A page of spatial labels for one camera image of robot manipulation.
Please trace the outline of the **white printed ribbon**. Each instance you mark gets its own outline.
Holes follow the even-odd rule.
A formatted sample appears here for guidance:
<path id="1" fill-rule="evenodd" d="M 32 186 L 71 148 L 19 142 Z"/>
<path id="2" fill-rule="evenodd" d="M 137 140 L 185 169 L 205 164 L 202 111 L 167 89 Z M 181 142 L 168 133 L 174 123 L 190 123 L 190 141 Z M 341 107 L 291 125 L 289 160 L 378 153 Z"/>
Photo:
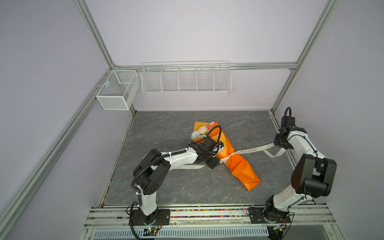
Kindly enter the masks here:
<path id="1" fill-rule="evenodd" d="M 220 164 L 221 163 L 226 163 L 227 160 L 233 156 L 233 155 L 244 155 L 244 154 L 250 154 L 250 153 L 256 153 L 256 152 L 264 152 L 268 157 L 270 158 L 276 158 L 276 157 L 279 157 L 281 156 L 282 154 L 285 153 L 285 149 L 284 148 L 280 148 L 280 150 L 276 153 L 276 155 L 272 155 L 268 149 L 272 148 L 272 147 L 275 147 L 275 144 L 274 143 L 270 143 L 270 144 L 267 144 L 267 145 L 264 145 L 264 146 L 260 146 L 260 147 L 255 147 L 255 148 L 251 148 L 251 149 L 244 149 L 244 150 L 238 150 L 232 154 L 230 154 L 228 157 L 225 157 L 223 159 L 220 159 Z M 179 166 L 179 167 L 175 167 L 174 170 L 199 170 L 199 169 L 202 169 L 204 168 L 206 165 L 195 165 L 195 164 L 190 164 L 190 165 L 182 165 L 182 166 Z"/>

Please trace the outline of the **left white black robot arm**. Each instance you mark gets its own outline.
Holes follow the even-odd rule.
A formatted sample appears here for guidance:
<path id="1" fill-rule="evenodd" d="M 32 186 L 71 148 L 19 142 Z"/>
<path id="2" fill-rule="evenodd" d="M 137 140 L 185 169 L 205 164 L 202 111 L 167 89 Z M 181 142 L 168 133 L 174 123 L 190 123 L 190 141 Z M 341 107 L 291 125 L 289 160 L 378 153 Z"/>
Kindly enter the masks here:
<path id="1" fill-rule="evenodd" d="M 162 186 L 171 170 L 199 170 L 205 166 L 214 169 L 220 164 L 218 154 L 224 149 L 220 139 L 212 139 L 211 133 L 218 130 L 222 136 L 222 127 L 213 126 L 201 135 L 196 142 L 190 141 L 181 150 L 160 152 L 151 150 L 133 171 L 131 189 L 135 191 L 138 200 L 134 201 L 126 210 L 129 216 L 129 226 L 137 240 L 142 237 L 135 231 L 135 226 L 144 225 L 143 236 L 153 240 L 160 229 L 169 224 L 170 210 L 159 210 L 157 205 L 157 191 Z"/>

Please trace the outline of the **white mesh box basket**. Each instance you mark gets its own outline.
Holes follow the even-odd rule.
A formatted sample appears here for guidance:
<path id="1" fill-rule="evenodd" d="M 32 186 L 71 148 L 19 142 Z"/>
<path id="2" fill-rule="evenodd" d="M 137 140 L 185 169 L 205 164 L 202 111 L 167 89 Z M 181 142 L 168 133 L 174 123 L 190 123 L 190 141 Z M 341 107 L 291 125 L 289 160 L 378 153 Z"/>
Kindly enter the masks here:
<path id="1" fill-rule="evenodd" d="M 129 111 L 139 86 L 135 70 L 112 70 L 96 97 L 104 110 Z"/>

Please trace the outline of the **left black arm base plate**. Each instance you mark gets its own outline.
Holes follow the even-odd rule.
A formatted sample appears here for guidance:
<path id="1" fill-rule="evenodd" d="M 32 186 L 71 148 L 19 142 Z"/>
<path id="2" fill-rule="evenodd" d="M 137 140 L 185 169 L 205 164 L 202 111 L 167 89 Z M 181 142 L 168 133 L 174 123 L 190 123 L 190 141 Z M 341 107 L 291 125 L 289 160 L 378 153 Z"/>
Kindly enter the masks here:
<path id="1" fill-rule="evenodd" d="M 168 226 L 170 224 L 170 218 L 170 209 L 157 209 L 149 216 L 146 216 L 140 209 L 134 209 L 132 213 L 130 213 L 130 223 L 132 224 L 132 226 Z"/>

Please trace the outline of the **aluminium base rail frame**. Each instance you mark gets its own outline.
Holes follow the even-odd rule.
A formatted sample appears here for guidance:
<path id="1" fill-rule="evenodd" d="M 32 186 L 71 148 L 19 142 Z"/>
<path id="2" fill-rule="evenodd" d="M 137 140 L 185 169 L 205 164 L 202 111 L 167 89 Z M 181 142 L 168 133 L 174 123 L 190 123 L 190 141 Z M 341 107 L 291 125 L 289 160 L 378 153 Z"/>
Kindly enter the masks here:
<path id="1" fill-rule="evenodd" d="M 226 239 L 181 239 L 181 240 L 342 240 L 339 226 L 326 205 L 299 205 L 290 209 L 291 223 L 252 224 L 247 208 L 262 206 L 181 206 L 162 207 L 170 209 L 168 226 L 162 228 L 207 228 L 207 227 L 267 227 L 268 237 L 237 237 Z M 91 209 L 81 233 L 81 240 L 91 240 L 99 229 L 130 229 L 127 206 L 107 206 Z"/>

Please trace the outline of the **cream fake rose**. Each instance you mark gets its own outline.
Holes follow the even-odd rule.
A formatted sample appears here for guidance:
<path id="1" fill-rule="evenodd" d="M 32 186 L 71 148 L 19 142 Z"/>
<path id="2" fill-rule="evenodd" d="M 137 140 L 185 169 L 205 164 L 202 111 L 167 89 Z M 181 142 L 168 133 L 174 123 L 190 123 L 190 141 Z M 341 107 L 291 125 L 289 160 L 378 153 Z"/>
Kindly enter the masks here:
<path id="1" fill-rule="evenodd" d="M 204 136 L 208 133 L 209 128 L 207 126 L 202 126 L 198 129 L 199 135 Z"/>

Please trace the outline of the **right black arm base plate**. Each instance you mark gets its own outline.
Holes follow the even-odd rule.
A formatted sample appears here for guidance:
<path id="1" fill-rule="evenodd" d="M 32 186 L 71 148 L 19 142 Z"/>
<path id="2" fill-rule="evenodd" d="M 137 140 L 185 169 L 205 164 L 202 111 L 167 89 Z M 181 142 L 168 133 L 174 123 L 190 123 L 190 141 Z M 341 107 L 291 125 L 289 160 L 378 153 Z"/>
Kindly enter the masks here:
<path id="1" fill-rule="evenodd" d="M 292 220 L 288 212 L 272 209 L 268 213 L 265 208 L 249 207 L 247 215 L 252 224 L 288 224 Z"/>

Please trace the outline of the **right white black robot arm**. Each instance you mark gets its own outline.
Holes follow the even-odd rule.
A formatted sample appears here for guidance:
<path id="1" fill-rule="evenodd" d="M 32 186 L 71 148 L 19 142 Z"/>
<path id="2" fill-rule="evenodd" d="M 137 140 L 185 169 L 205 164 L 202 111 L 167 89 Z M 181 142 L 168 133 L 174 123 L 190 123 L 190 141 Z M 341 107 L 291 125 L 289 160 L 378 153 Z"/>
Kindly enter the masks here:
<path id="1" fill-rule="evenodd" d="M 291 184 L 266 201 L 264 217 L 270 223 L 284 220 L 290 209 L 302 202 L 328 196 L 337 170 L 337 163 L 321 154 L 307 131 L 296 126 L 290 107 L 284 112 L 274 145 L 282 150 L 293 150 L 300 159 L 292 173 Z"/>

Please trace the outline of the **white fake rose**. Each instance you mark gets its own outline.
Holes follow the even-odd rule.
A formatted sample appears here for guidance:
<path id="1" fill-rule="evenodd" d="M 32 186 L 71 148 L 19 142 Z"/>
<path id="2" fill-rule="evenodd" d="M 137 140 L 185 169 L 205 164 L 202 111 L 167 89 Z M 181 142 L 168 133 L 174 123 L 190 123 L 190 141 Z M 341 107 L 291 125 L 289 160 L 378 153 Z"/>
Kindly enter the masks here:
<path id="1" fill-rule="evenodd" d="M 200 132 L 198 130 L 192 132 L 192 134 L 191 134 L 191 140 L 196 140 L 196 139 L 199 139 L 201 137 L 202 137 L 202 135 L 200 134 Z"/>

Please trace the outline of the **orange wrapping paper sheet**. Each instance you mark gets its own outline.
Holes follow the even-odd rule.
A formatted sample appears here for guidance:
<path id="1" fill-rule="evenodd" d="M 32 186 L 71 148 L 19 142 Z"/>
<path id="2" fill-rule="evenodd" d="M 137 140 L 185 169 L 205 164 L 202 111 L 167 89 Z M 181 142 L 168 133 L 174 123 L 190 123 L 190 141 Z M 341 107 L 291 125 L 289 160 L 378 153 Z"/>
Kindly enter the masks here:
<path id="1" fill-rule="evenodd" d="M 213 127 L 210 127 L 210 123 L 195 122 L 194 131 L 198 130 L 202 126 L 207 126 L 209 128 L 209 131 L 207 134 L 210 138 L 212 138 L 215 141 L 218 140 L 219 133 L 220 133 L 219 128 L 214 129 L 209 134 L 210 130 L 212 130 L 216 126 L 219 126 L 218 122 L 215 122 L 215 125 Z M 203 136 L 199 139 L 193 140 L 193 142 L 197 142 L 202 138 Z M 225 157 L 228 157 L 230 154 L 236 151 L 232 143 L 230 142 L 229 138 L 224 133 L 224 131 L 222 131 L 221 133 L 220 141 L 224 143 L 224 149 L 218 153 L 217 155 L 218 159 L 223 159 Z M 245 186 L 245 188 L 248 191 L 252 190 L 254 187 L 256 187 L 261 183 L 261 180 L 259 179 L 255 171 L 251 167 L 250 163 L 241 155 L 231 156 L 225 164 L 227 168 L 231 171 L 232 175 L 235 176 Z"/>

